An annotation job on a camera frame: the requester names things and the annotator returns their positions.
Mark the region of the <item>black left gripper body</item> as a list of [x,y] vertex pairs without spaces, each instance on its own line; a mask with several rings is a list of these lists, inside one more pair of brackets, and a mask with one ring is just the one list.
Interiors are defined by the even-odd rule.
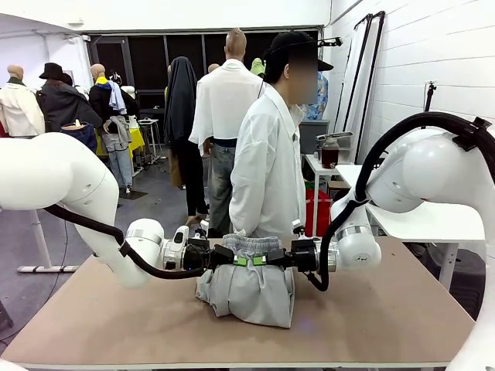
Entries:
[[183,253],[183,270],[207,270],[212,262],[210,241],[201,238],[189,238]]

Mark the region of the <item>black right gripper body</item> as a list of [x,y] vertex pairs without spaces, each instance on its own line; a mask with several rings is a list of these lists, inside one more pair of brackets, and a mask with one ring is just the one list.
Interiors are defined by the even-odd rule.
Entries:
[[290,253],[298,272],[315,272],[319,267],[319,253],[312,239],[292,240]]

